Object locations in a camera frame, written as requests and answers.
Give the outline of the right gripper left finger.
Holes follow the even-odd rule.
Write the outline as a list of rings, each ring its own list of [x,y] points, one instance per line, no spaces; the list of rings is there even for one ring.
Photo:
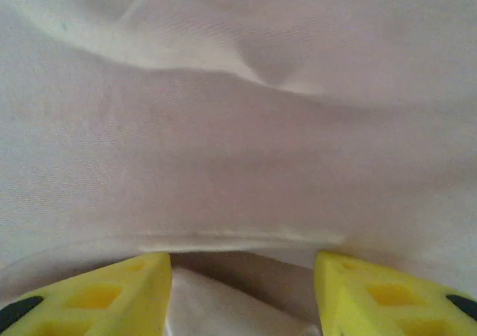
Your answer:
[[[168,253],[146,253],[21,295],[0,309],[0,336],[163,336]]]

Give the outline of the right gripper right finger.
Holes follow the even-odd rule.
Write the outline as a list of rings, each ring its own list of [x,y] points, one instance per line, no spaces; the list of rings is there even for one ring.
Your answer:
[[[339,253],[315,259],[323,336],[477,336],[477,299]]]

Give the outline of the pink t-shirt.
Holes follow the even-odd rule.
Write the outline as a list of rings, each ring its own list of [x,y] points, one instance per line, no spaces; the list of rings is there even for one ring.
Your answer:
[[[477,0],[0,0],[0,305],[170,250],[313,320],[324,249],[477,298]]]

